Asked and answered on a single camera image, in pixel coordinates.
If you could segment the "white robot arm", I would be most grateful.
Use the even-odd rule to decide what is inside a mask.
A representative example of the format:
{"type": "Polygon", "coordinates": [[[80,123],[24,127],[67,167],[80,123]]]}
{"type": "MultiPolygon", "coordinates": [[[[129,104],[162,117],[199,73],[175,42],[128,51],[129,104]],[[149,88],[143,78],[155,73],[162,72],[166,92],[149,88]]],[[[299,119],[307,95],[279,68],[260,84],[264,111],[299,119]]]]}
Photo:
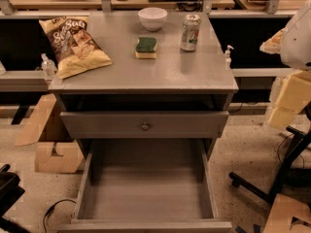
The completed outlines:
{"type": "Polygon", "coordinates": [[[263,42],[259,50],[278,53],[283,64],[294,69],[278,77],[271,93],[266,124],[284,130],[311,101],[311,0],[308,0],[286,26],[263,42]]]}

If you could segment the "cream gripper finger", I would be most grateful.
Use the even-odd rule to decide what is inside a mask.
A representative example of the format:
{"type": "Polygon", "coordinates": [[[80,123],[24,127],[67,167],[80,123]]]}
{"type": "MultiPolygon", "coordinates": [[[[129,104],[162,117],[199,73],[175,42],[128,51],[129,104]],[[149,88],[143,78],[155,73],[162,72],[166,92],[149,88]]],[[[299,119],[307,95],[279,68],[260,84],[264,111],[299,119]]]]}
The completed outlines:
{"type": "Polygon", "coordinates": [[[271,90],[272,106],[267,124],[285,130],[311,102],[311,73],[297,71],[280,79],[271,90]]]}
{"type": "Polygon", "coordinates": [[[280,54],[282,49],[283,37],[285,29],[281,29],[276,32],[272,37],[263,42],[259,50],[268,54],[280,54]]]}

